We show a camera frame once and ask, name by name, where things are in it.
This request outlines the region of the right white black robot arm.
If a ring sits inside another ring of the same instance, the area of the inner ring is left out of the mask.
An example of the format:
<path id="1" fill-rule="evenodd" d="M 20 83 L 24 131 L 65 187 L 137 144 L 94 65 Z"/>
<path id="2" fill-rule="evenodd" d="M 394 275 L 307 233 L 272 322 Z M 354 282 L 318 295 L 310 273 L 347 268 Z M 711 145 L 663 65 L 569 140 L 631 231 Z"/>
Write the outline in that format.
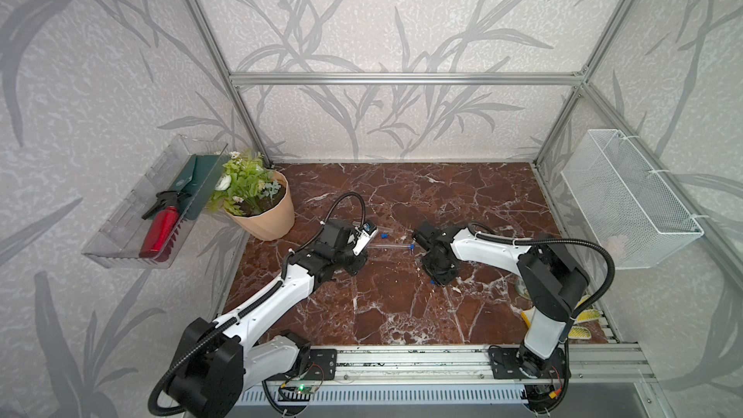
<path id="1" fill-rule="evenodd" d="M 520 277 L 534 306 L 522 341 L 522 356 L 536 361 L 550 359 L 565 340 L 588 286 L 588 274 L 567 248 L 598 248 L 590 241 L 549 235 L 506 238 L 479 224 L 435 228 L 424 222 L 412 237 L 424 250 L 423 269 L 439 286 L 452 283 L 463 262 L 488 265 Z"/>

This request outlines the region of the clear test tube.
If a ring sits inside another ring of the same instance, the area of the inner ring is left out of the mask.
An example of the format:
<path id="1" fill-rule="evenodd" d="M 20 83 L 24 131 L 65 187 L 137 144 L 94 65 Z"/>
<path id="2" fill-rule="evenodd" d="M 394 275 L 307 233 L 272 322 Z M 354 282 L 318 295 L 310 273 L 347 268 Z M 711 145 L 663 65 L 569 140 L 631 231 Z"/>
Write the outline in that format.
<path id="1" fill-rule="evenodd" d="M 411 252 L 408 249 L 409 244 L 371 244 L 369 245 L 370 249 L 381 249 L 381 250 L 403 250 L 406 252 Z"/>

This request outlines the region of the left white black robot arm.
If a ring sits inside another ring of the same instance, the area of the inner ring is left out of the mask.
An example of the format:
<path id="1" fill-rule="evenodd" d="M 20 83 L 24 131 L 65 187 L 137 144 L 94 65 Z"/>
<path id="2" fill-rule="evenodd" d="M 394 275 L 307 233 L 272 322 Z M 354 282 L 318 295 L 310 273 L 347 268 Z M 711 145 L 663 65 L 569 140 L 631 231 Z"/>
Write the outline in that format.
<path id="1" fill-rule="evenodd" d="M 282 335 L 262 343 L 260 338 L 338 270 L 356 275 L 377 232 L 370 221 L 356 228 L 328 219 L 306 248 L 284 257 L 280 274 L 248 301 L 213 321 L 193 321 L 150 394 L 149 412 L 224 417 L 245 390 L 294 369 L 304 347 L 299 340 Z"/>

